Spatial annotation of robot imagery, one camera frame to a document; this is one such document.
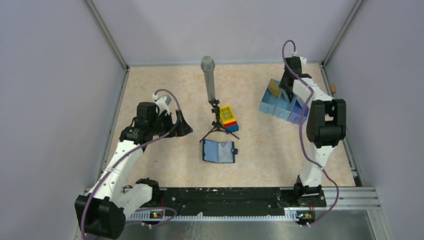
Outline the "dark blue card holder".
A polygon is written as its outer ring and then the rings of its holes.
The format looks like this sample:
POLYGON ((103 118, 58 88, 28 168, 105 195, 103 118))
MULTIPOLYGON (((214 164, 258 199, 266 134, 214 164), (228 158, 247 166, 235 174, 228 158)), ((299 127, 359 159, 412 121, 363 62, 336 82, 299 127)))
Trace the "dark blue card holder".
POLYGON ((233 164, 239 150, 234 141, 213 141, 203 139, 201 141, 201 160, 215 164, 233 164))

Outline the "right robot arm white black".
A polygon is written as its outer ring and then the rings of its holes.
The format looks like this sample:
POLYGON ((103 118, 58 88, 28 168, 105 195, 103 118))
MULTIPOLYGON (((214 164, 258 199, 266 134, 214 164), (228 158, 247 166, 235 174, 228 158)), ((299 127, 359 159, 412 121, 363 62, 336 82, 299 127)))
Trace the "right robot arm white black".
POLYGON ((346 136, 346 102, 325 93, 302 72, 303 59, 299 56, 285 57, 284 73, 279 87, 284 97, 297 100, 305 110, 309 110, 305 134, 311 144, 312 157, 298 175, 293 188, 293 200, 299 206, 307 206, 322 192, 322 175, 325 165, 334 148, 346 136))

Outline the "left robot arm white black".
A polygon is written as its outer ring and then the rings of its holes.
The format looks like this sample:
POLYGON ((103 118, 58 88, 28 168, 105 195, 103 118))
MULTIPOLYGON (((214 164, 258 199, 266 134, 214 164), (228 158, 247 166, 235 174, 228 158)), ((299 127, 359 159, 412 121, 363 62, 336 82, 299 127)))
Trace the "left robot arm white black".
POLYGON ((122 188, 136 161, 148 145, 164 138, 183 137, 193 132, 180 108, 176 121, 166 102, 140 102, 136 116, 119 137, 115 152, 100 179, 87 195, 79 195, 74 202, 83 239, 87 234, 117 239, 128 218, 142 205, 154 207, 160 193, 147 183, 136 183, 128 193, 122 188))

